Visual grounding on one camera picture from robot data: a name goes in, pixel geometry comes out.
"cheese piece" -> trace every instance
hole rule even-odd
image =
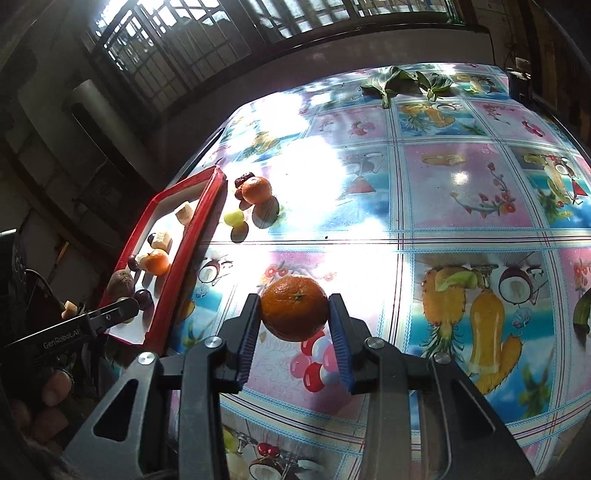
[[[148,255],[137,255],[135,257],[135,261],[138,263],[138,267],[140,270],[147,271],[148,267],[146,267],[146,260],[148,259]]]
[[[173,239],[170,237],[170,233],[168,232],[156,232],[154,235],[154,240],[150,244],[152,248],[159,248],[160,250],[164,250],[166,253],[170,253],[170,245]]]
[[[189,223],[191,223],[191,219],[193,218],[194,213],[195,211],[193,210],[193,207],[191,207],[189,202],[183,203],[174,212],[174,214],[177,216],[178,221],[181,222],[183,225],[188,225]]]
[[[78,307],[70,302],[70,300],[66,300],[64,307],[66,309],[61,313],[62,320],[70,320],[76,316],[76,313],[78,313]]]

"fruit-patterned tablecloth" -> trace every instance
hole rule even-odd
[[[401,67],[454,84],[382,109],[360,88],[375,71],[360,70],[233,114],[195,172],[223,168],[220,211],[240,207],[233,180],[249,171],[274,198],[245,210],[248,227],[208,226],[170,348],[214,334],[248,293],[309,275],[403,352],[454,353],[541,472],[591,408],[572,321],[591,275],[591,170],[498,68]],[[356,478],[366,410],[339,382],[328,329],[299,344],[261,326],[249,382],[222,397],[232,478]],[[412,422],[418,460],[416,409]]]

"finger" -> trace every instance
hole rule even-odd
[[[17,427],[21,432],[28,430],[31,426],[31,410],[21,400],[11,400],[10,408],[12,410],[12,418],[17,423]]]
[[[72,379],[62,370],[53,372],[41,390],[41,399],[48,407],[54,407],[68,396],[72,389]]]
[[[46,408],[36,416],[31,429],[32,437],[41,444],[49,442],[68,426],[66,416],[55,407]]]

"kiwi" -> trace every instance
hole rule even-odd
[[[106,288],[107,296],[115,301],[121,297],[131,297],[134,294],[134,279],[127,270],[117,270],[111,275]]]

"green apple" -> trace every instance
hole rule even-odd
[[[228,226],[238,226],[244,223],[244,213],[240,209],[225,213],[223,221]]]

